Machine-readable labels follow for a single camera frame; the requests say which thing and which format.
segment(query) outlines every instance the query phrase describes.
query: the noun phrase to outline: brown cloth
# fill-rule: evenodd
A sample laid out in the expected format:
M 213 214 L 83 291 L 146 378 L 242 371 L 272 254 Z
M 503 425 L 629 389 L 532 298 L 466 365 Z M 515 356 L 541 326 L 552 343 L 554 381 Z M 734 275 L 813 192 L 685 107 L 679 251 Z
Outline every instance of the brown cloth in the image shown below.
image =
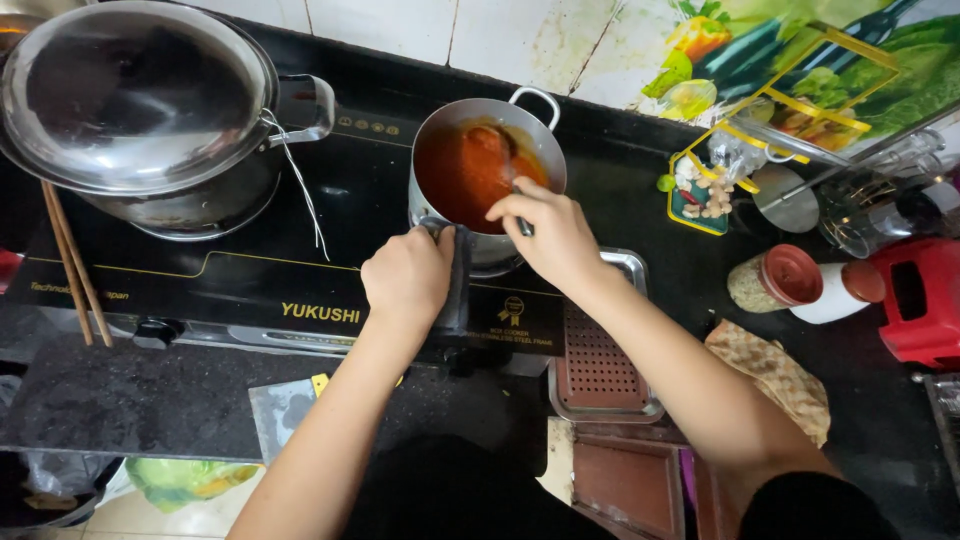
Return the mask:
M 830 410 L 823 384 L 800 367 L 776 342 L 760 339 L 724 319 L 704 342 L 786 412 L 817 445 L 827 442 Z

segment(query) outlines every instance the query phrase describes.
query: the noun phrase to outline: gold badge logo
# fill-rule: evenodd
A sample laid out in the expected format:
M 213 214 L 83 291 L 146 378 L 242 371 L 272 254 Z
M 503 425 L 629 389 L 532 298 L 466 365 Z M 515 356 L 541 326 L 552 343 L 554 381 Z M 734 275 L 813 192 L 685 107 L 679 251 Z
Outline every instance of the gold badge logo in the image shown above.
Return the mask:
M 510 317 L 510 326 L 517 327 L 520 326 L 521 313 L 523 313 L 523 301 L 516 296 L 511 296 L 503 302 L 503 311 L 500 311 L 497 316 L 501 321 L 506 321 L 507 317 Z

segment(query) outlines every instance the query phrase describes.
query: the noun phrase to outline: kitchen backsplash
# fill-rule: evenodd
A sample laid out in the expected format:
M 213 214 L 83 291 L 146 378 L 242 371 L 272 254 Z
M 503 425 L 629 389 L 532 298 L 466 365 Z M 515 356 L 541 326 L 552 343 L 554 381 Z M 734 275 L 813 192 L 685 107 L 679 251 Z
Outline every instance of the kitchen backsplash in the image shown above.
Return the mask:
M 812 141 L 847 155 L 960 99 L 960 0 L 180 1 L 702 126 L 759 88 L 809 39 L 804 24 L 822 20 L 891 53 L 903 72 L 847 111 L 873 126 L 860 140 Z M 832 54 L 804 61 L 784 89 L 830 109 L 882 75 Z

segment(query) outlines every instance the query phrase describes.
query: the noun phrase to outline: wooden chopsticks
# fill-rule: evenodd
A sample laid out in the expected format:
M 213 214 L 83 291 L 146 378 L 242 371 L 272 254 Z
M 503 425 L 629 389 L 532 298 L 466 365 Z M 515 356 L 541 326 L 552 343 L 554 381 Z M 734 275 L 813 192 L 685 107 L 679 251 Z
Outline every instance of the wooden chopsticks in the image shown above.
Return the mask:
M 86 274 L 84 260 L 80 258 L 77 242 L 73 239 L 73 232 L 70 231 L 70 223 L 63 213 L 63 206 L 60 205 L 57 189 L 49 182 L 41 181 L 40 183 L 43 184 L 43 198 L 47 203 L 47 213 L 50 214 L 50 225 L 54 229 L 60 258 L 63 259 L 63 269 L 66 271 L 67 282 L 70 283 L 70 292 L 73 295 L 73 303 L 77 307 L 77 317 L 80 319 L 80 328 L 84 332 L 84 341 L 87 345 L 93 345 L 93 329 L 86 312 L 84 297 L 80 294 L 81 285 L 84 288 L 84 293 L 86 293 L 86 299 L 90 303 L 90 308 L 93 309 L 93 318 L 97 320 L 97 327 L 100 328 L 100 335 L 104 338 L 104 344 L 112 347 L 113 336 L 110 334 L 110 326 L 107 325 L 104 311 L 100 308 L 97 291 L 93 288 L 90 277 Z

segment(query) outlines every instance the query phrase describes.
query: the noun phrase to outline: white container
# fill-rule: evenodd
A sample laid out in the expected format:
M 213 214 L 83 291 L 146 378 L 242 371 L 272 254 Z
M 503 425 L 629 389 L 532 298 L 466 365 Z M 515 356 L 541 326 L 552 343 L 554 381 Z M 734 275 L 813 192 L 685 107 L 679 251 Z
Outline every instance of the white container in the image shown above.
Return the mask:
M 883 278 L 866 260 L 818 266 L 824 277 L 824 294 L 813 304 L 790 308 L 810 324 L 822 325 L 853 315 L 886 296 Z

